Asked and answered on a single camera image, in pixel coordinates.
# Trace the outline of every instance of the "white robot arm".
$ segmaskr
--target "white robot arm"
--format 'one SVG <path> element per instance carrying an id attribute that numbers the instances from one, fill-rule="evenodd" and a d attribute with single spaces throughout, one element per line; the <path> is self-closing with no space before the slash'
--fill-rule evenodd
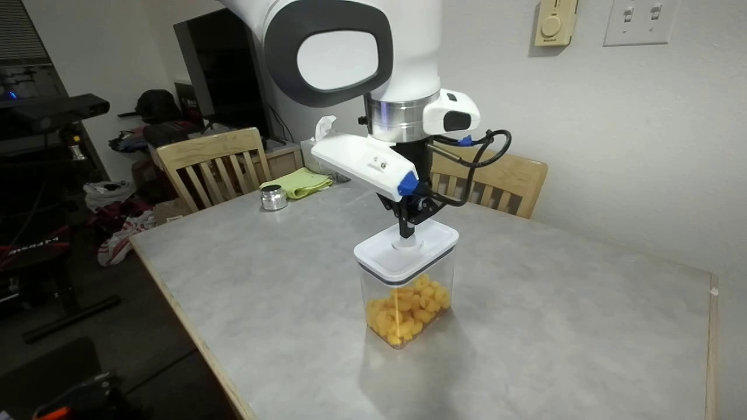
<path id="1" fill-rule="evenodd" d="M 430 185 L 426 143 L 480 123 L 469 95 L 441 89 L 441 0 L 222 3 L 251 29 L 291 101 L 324 108 L 363 95 L 368 135 L 316 140 L 312 156 L 376 186 L 407 235 L 405 224 L 430 213 L 416 214 Z"/>

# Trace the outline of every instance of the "chair back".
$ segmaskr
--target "chair back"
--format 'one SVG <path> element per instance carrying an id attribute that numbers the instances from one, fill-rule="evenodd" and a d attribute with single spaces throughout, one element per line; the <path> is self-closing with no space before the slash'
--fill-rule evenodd
<path id="1" fill-rule="evenodd" d="M 170 143 L 156 154 L 172 190 L 194 213 L 250 194 L 271 177 L 256 128 Z"/>
<path id="2" fill-rule="evenodd" d="M 473 148 L 438 148 L 472 162 Z M 505 154 L 493 166 L 473 171 L 469 201 L 529 219 L 546 177 L 546 164 Z M 467 169 L 438 154 L 431 162 L 431 190 L 447 199 L 459 199 L 467 185 Z"/>

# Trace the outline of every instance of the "snack pieces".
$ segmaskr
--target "snack pieces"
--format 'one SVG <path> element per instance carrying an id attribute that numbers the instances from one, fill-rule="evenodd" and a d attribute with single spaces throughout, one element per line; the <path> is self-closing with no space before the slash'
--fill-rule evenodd
<path id="1" fill-rule="evenodd" d="M 418 275 L 411 284 L 391 290 L 384 298 L 368 302 L 367 322 L 382 340 L 399 348 L 416 339 L 445 309 L 445 287 L 426 275 Z"/>

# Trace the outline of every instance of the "floor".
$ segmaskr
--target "floor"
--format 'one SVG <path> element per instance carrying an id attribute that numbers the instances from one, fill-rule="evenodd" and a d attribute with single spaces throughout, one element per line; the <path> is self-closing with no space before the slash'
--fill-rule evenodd
<path id="1" fill-rule="evenodd" d="M 77 232 L 71 243 L 68 269 L 82 302 L 92 303 L 116 294 L 120 303 L 30 345 L 22 343 L 21 333 L 53 319 L 58 303 L 48 296 L 34 309 L 1 312 L 0 375 L 79 337 L 89 337 L 103 369 L 123 378 L 120 388 L 128 402 L 142 409 L 147 417 L 229 417 L 217 381 L 138 256 L 130 253 L 119 267 L 99 269 L 89 232 Z"/>

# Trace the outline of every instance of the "gray table top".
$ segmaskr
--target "gray table top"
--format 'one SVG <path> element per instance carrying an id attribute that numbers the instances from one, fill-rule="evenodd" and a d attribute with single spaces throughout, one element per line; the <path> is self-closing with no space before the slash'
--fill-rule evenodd
<path id="1" fill-rule="evenodd" d="M 363 325 L 352 248 L 395 218 L 358 185 L 133 246 L 244 417 L 711 416 L 711 275 L 477 206 L 434 219 L 459 232 L 452 311 L 402 351 Z"/>

